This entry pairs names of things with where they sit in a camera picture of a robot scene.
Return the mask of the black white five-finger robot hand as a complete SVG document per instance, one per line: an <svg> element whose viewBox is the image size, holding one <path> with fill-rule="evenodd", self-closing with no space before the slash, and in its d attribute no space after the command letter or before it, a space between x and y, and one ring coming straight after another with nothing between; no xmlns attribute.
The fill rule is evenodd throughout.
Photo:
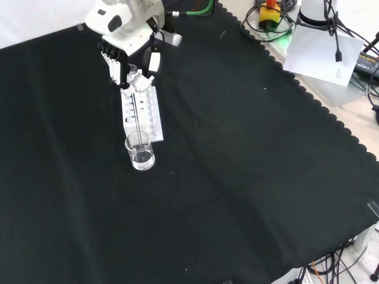
<svg viewBox="0 0 379 284"><path fill-rule="evenodd" d="M157 31L144 23L135 30L119 29L98 44L109 68L110 80L127 95L151 88L161 61L154 46Z"/></svg>

